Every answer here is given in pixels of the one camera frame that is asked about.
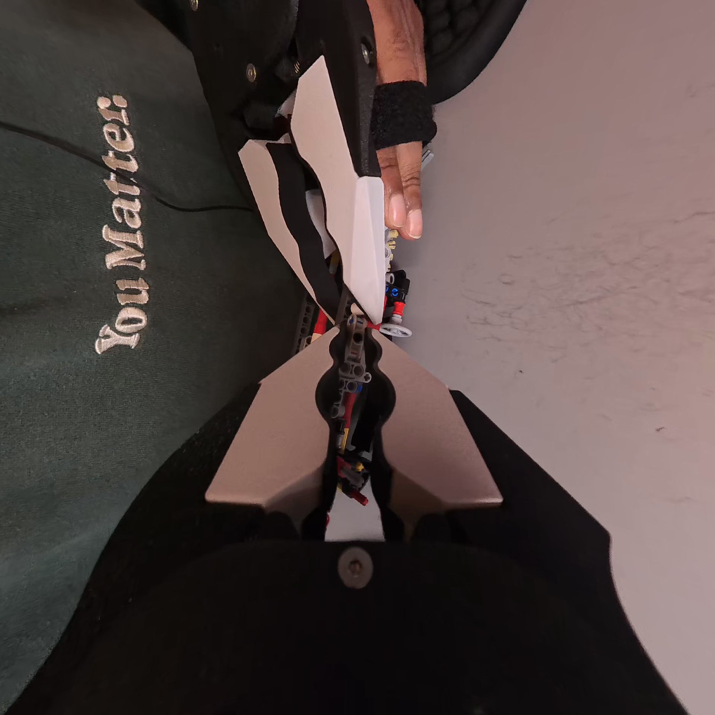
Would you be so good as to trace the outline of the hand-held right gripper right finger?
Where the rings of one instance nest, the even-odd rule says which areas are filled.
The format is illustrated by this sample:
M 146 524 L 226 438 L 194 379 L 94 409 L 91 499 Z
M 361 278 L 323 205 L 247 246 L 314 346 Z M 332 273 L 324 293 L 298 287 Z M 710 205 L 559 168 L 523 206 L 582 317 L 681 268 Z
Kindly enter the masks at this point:
M 386 537 L 410 537 L 420 519 L 503 503 L 447 386 L 376 330 L 374 386 L 386 385 L 372 491 Z

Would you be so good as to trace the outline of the person's left hand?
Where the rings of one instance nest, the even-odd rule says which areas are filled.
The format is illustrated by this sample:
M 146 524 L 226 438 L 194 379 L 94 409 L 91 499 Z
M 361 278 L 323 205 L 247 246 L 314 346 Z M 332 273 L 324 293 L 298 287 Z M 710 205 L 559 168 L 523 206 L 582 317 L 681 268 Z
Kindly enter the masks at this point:
M 377 50 L 378 84 L 427 83 L 423 18 L 413 1 L 368 1 Z M 385 226 L 404 239 L 423 234 L 421 142 L 377 152 L 382 174 Z

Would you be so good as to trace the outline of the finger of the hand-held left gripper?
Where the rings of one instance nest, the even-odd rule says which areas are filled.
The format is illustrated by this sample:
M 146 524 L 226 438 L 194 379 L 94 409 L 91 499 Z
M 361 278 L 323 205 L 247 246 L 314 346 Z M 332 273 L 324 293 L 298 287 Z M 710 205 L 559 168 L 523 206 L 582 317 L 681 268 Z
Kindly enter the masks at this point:
M 325 227 L 345 252 L 345 200 L 330 179 L 325 152 L 307 149 L 302 157 L 290 141 L 249 140 L 239 152 L 267 234 L 306 290 L 336 324 L 344 305 L 340 289 L 325 265 L 322 238 L 306 200 L 306 173 L 317 180 L 325 209 Z
M 379 324 L 386 273 L 382 180 L 355 171 L 324 56 L 298 81 L 290 126 L 299 156 L 320 184 L 344 283 L 371 322 Z

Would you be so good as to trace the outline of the dark green embroidered sweatshirt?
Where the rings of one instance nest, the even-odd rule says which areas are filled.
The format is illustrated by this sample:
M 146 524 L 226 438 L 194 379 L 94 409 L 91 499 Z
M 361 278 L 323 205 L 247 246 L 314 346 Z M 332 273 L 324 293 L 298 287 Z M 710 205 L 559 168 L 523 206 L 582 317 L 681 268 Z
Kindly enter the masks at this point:
M 2 1 L 1 712 L 156 469 L 287 356 L 299 286 L 140 1 Z

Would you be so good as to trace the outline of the multicoloured lego technic model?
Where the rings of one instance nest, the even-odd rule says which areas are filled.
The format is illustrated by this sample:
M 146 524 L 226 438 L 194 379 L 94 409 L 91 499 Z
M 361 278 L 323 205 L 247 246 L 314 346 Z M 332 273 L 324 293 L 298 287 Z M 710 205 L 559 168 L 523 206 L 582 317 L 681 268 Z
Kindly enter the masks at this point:
M 344 324 L 347 346 L 337 372 L 337 394 L 330 408 L 330 425 L 335 429 L 337 491 L 362 506 L 368 505 L 365 489 L 372 473 L 373 427 L 366 413 L 372 373 L 368 370 L 365 337 L 370 330 L 393 338 L 410 337 L 404 324 L 404 309 L 410 288 L 405 270 L 395 265 L 394 252 L 399 232 L 385 229 L 385 297 L 382 321 L 371 322 L 346 308 Z

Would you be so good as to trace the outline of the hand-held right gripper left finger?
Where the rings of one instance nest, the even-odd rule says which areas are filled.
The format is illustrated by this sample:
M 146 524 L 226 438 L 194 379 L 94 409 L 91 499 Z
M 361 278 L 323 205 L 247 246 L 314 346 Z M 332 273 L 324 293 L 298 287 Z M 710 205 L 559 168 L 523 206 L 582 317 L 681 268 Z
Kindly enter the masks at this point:
M 323 537 L 321 506 L 329 425 L 317 406 L 318 382 L 333 366 L 332 328 L 271 372 L 228 448 L 205 498 L 208 503 L 252 505 L 289 516 L 305 537 Z

